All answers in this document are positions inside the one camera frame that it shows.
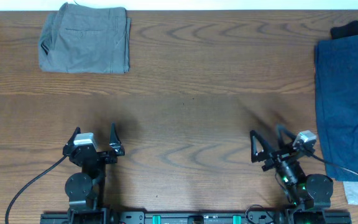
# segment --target blue folded cloth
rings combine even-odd
[[[323,156],[358,172],[358,35],[320,41],[315,49],[316,118]],[[339,181],[358,181],[326,166]]]

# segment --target green connector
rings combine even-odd
[[[161,224],[161,216],[153,215],[153,224]]]
[[[233,215],[233,224],[241,224],[241,216]]]

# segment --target wooden table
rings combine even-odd
[[[0,223],[30,179],[62,156],[79,126],[108,149],[116,122],[127,155],[108,166],[112,208],[245,210],[286,204],[274,171],[250,162],[249,131],[316,130],[313,47],[358,11],[129,12],[125,75],[44,73],[37,41],[48,12],[0,12]],[[321,156],[319,145],[316,154]],[[307,174],[324,165],[302,159]],[[64,161],[16,201],[11,223],[65,211]],[[332,208],[346,203],[334,184]]]

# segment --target black garment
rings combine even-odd
[[[334,27],[331,29],[331,37],[333,40],[343,37],[351,37],[354,35],[358,35],[358,21],[353,21],[348,25]]]

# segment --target white wall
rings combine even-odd
[[[65,0],[0,0],[0,11],[58,10]],[[127,10],[358,9],[358,0],[75,0],[89,7]]]

